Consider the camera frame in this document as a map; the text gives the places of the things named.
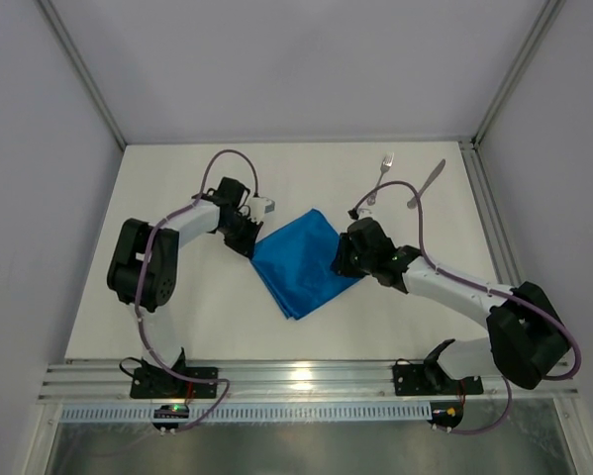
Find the blue cloth napkin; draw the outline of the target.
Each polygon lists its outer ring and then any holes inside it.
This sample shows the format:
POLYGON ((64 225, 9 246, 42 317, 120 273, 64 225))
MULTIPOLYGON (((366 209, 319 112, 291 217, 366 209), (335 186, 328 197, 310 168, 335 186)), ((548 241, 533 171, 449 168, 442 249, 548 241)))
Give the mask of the blue cloth napkin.
POLYGON ((256 244, 251 265, 285 318, 301 320, 359 281, 332 270, 339 242, 312 209, 256 244))

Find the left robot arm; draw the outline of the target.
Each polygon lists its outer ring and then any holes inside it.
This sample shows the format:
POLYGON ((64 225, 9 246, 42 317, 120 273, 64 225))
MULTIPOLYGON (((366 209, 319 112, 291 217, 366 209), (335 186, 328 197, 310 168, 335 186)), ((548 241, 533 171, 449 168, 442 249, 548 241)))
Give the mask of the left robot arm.
POLYGON ((143 356, 132 374, 132 398, 181 398, 191 386, 215 396, 218 371, 186 365, 168 310, 177 283, 179 253, 202 235, 220 233, 226 247, 252 258, 263 219, 274 207, 273 200, 224 177, 218 187, 200 191, 186 206, 155 224, 138 219, 122 224, 107 286, 132 309, 143 345, 143 356))

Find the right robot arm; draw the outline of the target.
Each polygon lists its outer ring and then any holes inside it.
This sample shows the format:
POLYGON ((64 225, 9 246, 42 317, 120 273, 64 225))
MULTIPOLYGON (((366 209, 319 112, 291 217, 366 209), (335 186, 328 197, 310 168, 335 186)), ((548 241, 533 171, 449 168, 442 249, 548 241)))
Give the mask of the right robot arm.
POLYGON ((423 361, 424 374, 436 390, 449 381, 502 376, 526 390, 535 389, 569 351, 568 336, 542 288, 489 284, 430 264, 410 245, 396 246, 371 218, 341 233, 332 270, 343 277, 370 276, 387 288, 422 297, 485 327, 482 338, 450 338, 423 361))

